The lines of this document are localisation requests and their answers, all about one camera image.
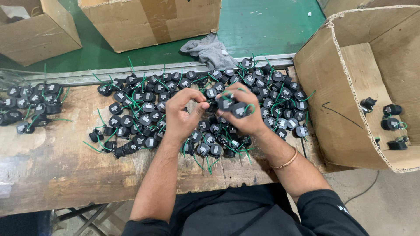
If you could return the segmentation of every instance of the black sleeve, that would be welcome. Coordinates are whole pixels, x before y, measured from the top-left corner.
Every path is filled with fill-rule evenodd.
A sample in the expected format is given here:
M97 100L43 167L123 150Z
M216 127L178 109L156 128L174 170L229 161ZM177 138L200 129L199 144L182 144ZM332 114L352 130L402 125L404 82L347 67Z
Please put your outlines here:
M141 221L129 220L121 236L169 236L169 224L164 220L144 219Z
M349 214L349 211L332 190L320 189L299 197L297 210L302 225L316 235L366 236L368 233Z

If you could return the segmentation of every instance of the gray cloth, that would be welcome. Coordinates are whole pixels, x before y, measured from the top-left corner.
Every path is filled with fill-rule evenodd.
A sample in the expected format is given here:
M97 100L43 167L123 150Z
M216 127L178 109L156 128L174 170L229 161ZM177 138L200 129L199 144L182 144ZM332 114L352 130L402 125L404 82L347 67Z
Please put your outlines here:
M210 70L234 68L238 62L226 52L226 47L211 33L201 40L190 40L180 49L191 56L200 57L200 62L207 64Z

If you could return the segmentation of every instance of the man's left hand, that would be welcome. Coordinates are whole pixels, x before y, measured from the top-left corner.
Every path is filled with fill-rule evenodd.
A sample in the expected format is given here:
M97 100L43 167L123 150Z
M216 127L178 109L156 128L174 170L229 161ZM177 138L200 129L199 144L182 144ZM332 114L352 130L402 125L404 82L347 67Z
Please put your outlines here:
M185 105L194 99L198 102L195 109L188 114L183 111ZM182 142L191 135L197 127L201 116L210 105L206 102L204 95L195 89L185 88L166 103L166 131L164 140L176 142L181 145Z

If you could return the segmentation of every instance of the white logo on shirt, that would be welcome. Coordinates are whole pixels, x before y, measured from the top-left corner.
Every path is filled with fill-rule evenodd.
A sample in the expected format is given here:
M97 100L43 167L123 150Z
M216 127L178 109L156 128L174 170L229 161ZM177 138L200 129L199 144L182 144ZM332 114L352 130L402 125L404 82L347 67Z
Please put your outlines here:
M350 215L350 213L347 211L347 209L345 208L345 207L342 207L342 206L338 206L339 207L339 210L341 210L341 211L345 211L347 214L349 214Z

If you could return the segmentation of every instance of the hand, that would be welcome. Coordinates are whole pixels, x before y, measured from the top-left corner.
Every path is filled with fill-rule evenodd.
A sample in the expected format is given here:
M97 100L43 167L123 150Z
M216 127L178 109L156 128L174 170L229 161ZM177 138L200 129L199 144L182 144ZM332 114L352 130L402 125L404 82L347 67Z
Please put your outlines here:
M191 114L188 114L182 109L192 99L198 104ZM191 135L201 120L201 116L209 108L210 105L206 101L207 99L200 91L190 88L179 91L169 99L166 103L166 131L163 139L181 145Z
M260 105L258 104L257 96L255 96L255 94L253 94L246 86L239 82L229 86L226 90L232 92L234 98L237 101L244 102L246 104L253 104L255 106L255 111L251 115L248 115L242 119L234 117L231 112L223 112L221 110L217 111L217 115L222 116L232 125L237 127L240 131L248 135L258 136L266 132L268 127L264 124L264 121L261 118L261 109Z

